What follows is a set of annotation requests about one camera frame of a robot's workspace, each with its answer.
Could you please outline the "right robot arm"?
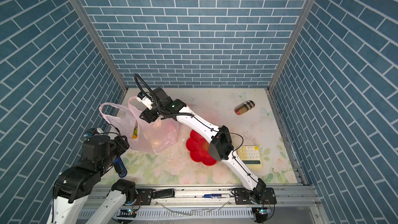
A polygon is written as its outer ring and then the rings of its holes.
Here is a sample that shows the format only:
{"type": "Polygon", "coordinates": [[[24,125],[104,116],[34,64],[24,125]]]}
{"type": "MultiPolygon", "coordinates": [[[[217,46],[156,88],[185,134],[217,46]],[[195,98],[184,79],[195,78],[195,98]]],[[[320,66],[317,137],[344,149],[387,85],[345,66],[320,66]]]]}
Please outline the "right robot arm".
{"type": "Polygon", "coordinates": [[[237,149],[232,144],[232,133],[226,126],[214,125],[199,115],[179,99],[172,100],[161,88],[155,90],[147,87],[145,91],[139,86],[137,100],[146,106],[140,119],[152,123],[158,119],[174,119],[190,127],[209,144],[209,155],[216,161],[224,163],[241,181],[246,196],[253,204],[276,204],[272,188],[242,162],[237,149]]]}

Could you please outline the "pink plastic bag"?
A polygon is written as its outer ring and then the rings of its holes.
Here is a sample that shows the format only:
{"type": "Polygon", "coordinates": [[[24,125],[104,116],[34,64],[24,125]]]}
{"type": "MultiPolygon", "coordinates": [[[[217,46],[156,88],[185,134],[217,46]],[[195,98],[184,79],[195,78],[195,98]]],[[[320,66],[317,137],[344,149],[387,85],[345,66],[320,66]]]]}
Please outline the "pink plastic bag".
{"type": "Polygon", "coordinates": [[[131,97],[126,106],[114,103],[103,103],[99,112],[108,124],[114,126],[115,130],[122,136],[127,137],[130,149],[151,154],[159,154],[178,142],[179,123],[173,119],[161,120],[147,123],[140,119],[142,111],[131,104],[137,97],[131,97]],[[112,116],[103,112],[106,106],[111,106],[125,112],[124,117],[112,116]],[[137,138],[133,139],[133,131],[138,127],[137,138]]]}

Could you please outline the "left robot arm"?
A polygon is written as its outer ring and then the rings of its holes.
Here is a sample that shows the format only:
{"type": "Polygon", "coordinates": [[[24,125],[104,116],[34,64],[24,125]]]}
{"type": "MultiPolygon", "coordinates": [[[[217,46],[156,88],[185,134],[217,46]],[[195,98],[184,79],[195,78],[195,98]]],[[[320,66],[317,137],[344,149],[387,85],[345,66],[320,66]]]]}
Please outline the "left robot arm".
{"type": "MultiPolygon", "coordinates": [[[[111,138],[107,133],[101,133],[88,137],[83,143],[83,153],[78,164],[60,174],[55,182],[47,222],[76,223],[93,187],[129,147],[126,136],[117,135],[111,138]]],[[[135,183],[119,179],[88,223],[106,224],[124,204],[135,204],[140,201],[141,197],[135,189],[135,183]]]]}

